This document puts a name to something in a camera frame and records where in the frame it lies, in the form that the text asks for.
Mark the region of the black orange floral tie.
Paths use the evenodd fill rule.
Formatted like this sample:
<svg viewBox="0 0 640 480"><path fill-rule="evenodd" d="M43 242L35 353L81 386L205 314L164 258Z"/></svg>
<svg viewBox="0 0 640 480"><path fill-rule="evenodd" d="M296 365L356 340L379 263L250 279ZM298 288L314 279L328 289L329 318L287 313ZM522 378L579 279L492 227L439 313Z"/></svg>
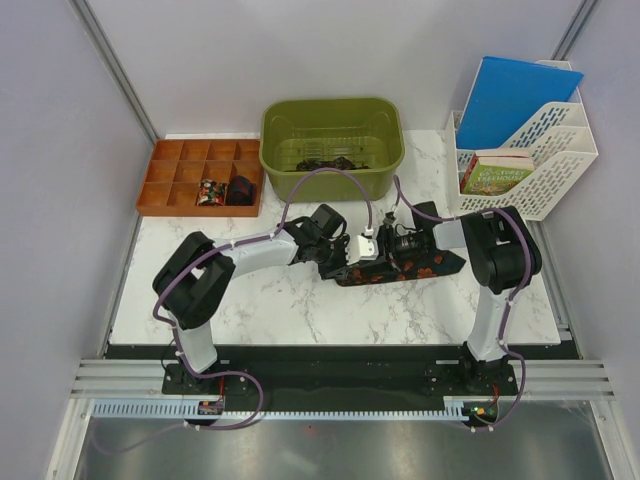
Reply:
<svg viewBox="0 0 640 480"><path fill-rule="evenodd" d="M350 266L335 282L341 287L377 285L444 277L459 273L466 260L451 251L434 250L406 260L367 262Z"/></svg>

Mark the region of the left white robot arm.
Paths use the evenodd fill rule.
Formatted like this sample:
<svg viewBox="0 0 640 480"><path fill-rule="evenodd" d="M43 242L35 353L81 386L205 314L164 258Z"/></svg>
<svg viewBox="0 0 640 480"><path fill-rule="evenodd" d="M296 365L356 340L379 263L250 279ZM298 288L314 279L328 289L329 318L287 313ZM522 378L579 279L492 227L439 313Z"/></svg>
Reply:
<svg viewBox="0 0 640 480"><path fill-rule="evenodd" d="M208 393L218 385L210 320L232 280L306 262L340 270L378 253L371 225L354 237L336 236L345 223L338 212L322 204L309 217L283 219L275 230L253 237L216 241L196 231L184 239L152 282L158 295L153 316L170 326L190 387Z"/></svg>

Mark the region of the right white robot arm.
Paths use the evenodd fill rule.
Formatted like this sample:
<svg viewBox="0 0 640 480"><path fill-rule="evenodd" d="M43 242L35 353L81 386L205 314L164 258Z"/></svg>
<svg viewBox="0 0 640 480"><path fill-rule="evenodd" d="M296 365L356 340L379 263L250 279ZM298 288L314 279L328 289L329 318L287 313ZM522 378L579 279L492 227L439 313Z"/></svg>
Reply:
<svg viewBox="0 0 640 480"><path fill-rule="evenodd" d="M514 394L516 356L506 341L512 304L542 267L540 251L514 207L470 213L452 221L435 217L432 202L412 208L414 227L400 234L388 213L378 230L381 271L390 283L453 275L471 268L479 285L474 324L454 364L432 364L428 374L454 393Z"/></svg>

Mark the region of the orange compartment tray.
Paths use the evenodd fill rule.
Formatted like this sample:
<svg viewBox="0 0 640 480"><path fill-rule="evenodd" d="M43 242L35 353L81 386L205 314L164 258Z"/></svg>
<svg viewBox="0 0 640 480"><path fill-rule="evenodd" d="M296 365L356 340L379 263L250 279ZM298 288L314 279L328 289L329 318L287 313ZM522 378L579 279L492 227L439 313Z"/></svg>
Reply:
<svg viewBox="0 0 640 480"><path fill-rule="evenodd" d="M156 142L136 208L142 216L256 217L259 214L264 169L257 139L161 139ZM235 175L255 185L252 206L196 205L199 184L213 179L228 185Z"/></svg>

